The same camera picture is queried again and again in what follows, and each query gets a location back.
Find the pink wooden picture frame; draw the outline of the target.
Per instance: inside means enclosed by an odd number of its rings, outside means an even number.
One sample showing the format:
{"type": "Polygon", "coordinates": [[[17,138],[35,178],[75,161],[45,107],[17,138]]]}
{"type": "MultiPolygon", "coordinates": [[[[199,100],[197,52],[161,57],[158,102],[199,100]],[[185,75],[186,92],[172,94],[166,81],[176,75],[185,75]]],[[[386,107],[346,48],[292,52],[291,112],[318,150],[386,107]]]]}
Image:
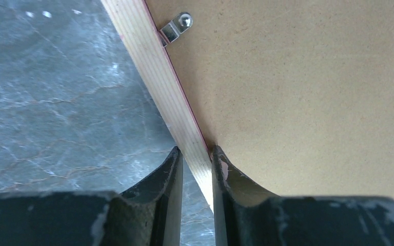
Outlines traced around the pink wooden picture frame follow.
{"type": "Polygon", "coordinates": [[[213,208],[211,158],[201,130],[145,1],[103,1],[176,145],[182,151],[209,207],[213,208]]]}

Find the brown cardboard backing board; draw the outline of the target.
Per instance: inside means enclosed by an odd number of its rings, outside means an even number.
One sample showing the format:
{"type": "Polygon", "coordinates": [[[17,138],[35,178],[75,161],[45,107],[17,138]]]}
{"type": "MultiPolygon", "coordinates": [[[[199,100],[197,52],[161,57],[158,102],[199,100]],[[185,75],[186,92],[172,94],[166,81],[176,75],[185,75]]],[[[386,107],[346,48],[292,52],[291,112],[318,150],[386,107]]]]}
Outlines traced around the brown cardboard backing board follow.
{"type": "Polygon", "coordinates": [[[148,1],[209,146],[279,195],[394,198],[394,1],[148,1]]]}

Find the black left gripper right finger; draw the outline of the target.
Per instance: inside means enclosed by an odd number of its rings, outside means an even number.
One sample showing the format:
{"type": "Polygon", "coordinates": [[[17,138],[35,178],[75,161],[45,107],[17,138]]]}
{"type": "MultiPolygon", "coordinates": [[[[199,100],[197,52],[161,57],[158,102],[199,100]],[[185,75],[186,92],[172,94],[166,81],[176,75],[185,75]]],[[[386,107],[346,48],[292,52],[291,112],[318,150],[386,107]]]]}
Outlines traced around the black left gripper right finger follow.
{"type": "Polygon", "coordinates": [[[212,150],[217,245],[394,245],[394,199],[279,196],[212,150]]]}

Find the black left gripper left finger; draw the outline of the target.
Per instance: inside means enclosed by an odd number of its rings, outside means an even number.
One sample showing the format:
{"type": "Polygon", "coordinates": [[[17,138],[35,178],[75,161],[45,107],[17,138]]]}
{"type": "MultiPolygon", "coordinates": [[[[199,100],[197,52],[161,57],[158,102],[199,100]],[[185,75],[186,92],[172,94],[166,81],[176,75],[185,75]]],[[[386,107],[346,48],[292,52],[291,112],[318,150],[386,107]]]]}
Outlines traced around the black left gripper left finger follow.
{"type": "Polygon", "coordinates": [[[122,193],[0,193],[0,245],[178,245],[183,157],[164,162],[122,193]]]}

